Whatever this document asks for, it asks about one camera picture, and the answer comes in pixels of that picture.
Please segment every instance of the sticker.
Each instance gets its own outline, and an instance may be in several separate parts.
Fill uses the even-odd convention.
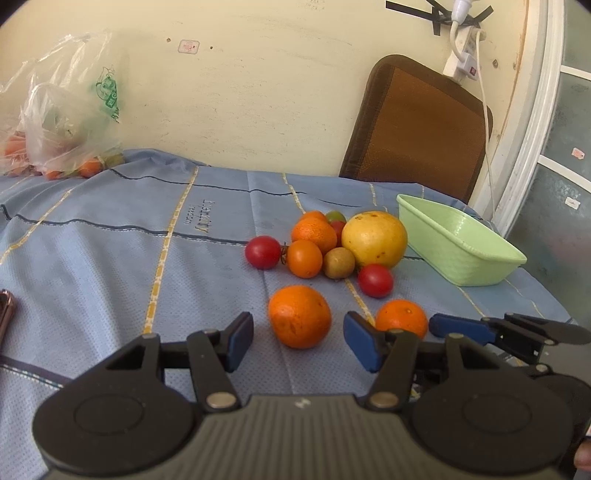
[[[581,202],[572,199],[571,197],[566,197],[566,200],[564,202],[566,203],[566,205],[568,205],[571,208],[574,208],[575,210],[579,210],[579,206],[581,205]]]
[[[579,150],[578,148],[573,148],[573,152],[571,153],[571,155],[574,158],[578,158],[579,160],[582,160],[585,158],[585,152],[583,150]]]
[[[199,50],[199,42],[197,40],[181,40],[181,43],[178,44],[179,53],[195,55],[197,50]]]

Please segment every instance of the wall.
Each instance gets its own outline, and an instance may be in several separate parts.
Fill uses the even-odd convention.
[[[518,69],[527,1],[483,0],[473,9],[495,8],[482,43],[493,147]],[[450,53],[447,27],[435,37],[429,22],[384,4],[29,0],[0,28],[0,79],[65,34],[123,31],[131,58],[121,92],[126,147],[224,167],[338,175],[373,65],[398,53],[440,71]],[[178,53],[182,39],[198,40],[198,53]],[[480,96],[476,82],[466,87]]]

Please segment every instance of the white cable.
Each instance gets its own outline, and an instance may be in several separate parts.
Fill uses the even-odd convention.
[[[456,54],[457,59],[459,61],[464,61],[464,58],[463,58],[462,54],[460,53],[460,51],[457,49],[457,45],[456,45],[456,36],[457,36],[458,26],[459,25],[457,22],[452,23],[452,28],[449,31],[449,41],[452,44],[452,50]]]
[[[492,203],[492,223],[496,222],[496,205],[495,205],[495,193],[492,187],[492,169],[491,159],[488,156],[488,107],[486,106],[486,96],[484,94],[484,83],[482,81],[482,72],[480,70],[480,36],[482,35],[482,29],[478,29],[476,33],[476,70],[478,71],[478,81],[480,83],[480,92],[482,95],[482,107],[484,109],[484,128],[485,128],[485,143],[484,143],[484,158],[486,160],[486,168],[488,169],[488,184],[491,188],[491,203]]]

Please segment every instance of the green tomato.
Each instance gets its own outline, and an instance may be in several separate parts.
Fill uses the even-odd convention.
[[[333,210],[332,212],[328,212],[326,214],[326,220],[328,221],[328,223],[336,222],[337,220],[339,222],[345,222],[345,223],[347,222],[347,219],[345,218],[345,216],[336,210]]]

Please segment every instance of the orange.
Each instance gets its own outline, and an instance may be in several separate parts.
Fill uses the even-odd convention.
[[[298,220],[298,222],[301,222],[304,219],[308,219],[308,218],[316,218],[318,220],[322,220],[323,222],[328,223],[328,220],[326,220],[326,217],[324,216],[324,213],[322,213],[319,210],[314,210],[312,212],[306,212],[304,215],[302,215],[300,217],[300,219]]]
[[[320,343],[332,321],[324,297],[305,285],[291,285],[275,292],[268,313],[279,341],[292,348],[311,348]]]
[[[80,176],[84,177],[86,179],[89,179],[90,177],[93,177],[94,175],[96,175],[97,173],[100,173],[102,171],[103,171],[103,164],[96,157],[91,158],[90,160],[86,160],[78,168],[78,173],[80,173]]]
[[[336,247],[335,229],[326,220],[307,218],[296,223],[291,231],[291,241],[310,240],[318,245],[323,255]]]
[[[375,327],[381,332],[400,328],[416,333],[419,338],[427,334],[429,322],[423,309],[408,300],[392,300],[380,308],[375,318]]]
[[[296,240],[287,248],[287,268],[296,277],[312,278],[322,268],[322,252],[309,240]]]

